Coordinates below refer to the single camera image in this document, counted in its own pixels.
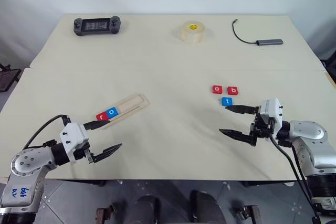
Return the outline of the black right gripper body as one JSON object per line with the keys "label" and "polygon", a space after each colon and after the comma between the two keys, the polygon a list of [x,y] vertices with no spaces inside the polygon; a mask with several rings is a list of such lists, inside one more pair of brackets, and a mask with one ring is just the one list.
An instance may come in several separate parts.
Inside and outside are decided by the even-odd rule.
{"label": "black right gripper body", "polygon": [[266,122],[259,113],[256,114],[254,122],[250,126],[249,136],[252,137],[251,146],[256,146],[258,138],[268,138],[274,133],[275,119],[267,118]]}

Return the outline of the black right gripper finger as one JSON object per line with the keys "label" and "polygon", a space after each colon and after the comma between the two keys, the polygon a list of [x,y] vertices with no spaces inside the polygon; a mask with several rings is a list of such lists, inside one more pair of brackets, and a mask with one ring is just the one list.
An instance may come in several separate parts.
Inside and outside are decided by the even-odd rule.
{"label": "black right gripper finger", "polygon": [[230,105],[226,106],[225,109],[239,114],[257,114],[259,107],[246,106],[246,105]]}
{"label": "black right gripper finger", "polygon": [[229,129],[219,129],[219,131],[234,140],[248,143],[251,146],[256,146],[256,138],[253,135],[246,135],[242,132]]}

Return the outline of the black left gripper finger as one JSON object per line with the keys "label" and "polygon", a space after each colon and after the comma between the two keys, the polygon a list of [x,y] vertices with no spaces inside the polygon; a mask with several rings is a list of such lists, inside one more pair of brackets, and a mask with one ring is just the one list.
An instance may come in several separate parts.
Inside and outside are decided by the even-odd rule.
{"label": "black left gripper finger", "polygon": [[95,130],[109,123],[110,123],[109,120],[97,120],[97,121],[91,121],[91,122],[85,123],[83,126],[85,130]]}
{"label": "black left gripper finger", "polygon": [[94,163],[97,163],[109,156],[111,156],[114,152],[116,152],[120,147],[122,146],[122,143],[120,144],[117,144],[117,145],[114,145],[114,146],[111,146],[105,150],[102,151],[102,153],[96,155],[96,156],[92,156],[93,158],[93,162]]}

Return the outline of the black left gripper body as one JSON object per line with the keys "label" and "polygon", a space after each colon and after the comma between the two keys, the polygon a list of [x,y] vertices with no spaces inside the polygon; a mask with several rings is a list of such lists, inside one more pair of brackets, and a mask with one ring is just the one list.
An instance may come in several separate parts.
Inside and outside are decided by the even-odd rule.
{"label": "black left gripper body", "polygon": [[89,142],[86,142],[82,147],[75,149],[73,154],[74,154],[73,156],[74,156],[76,161],[80,160],[82,158],[86,158],[88,160],[89,164],[95,162],[94,154],[91,153],[91,151],[90,151]]}

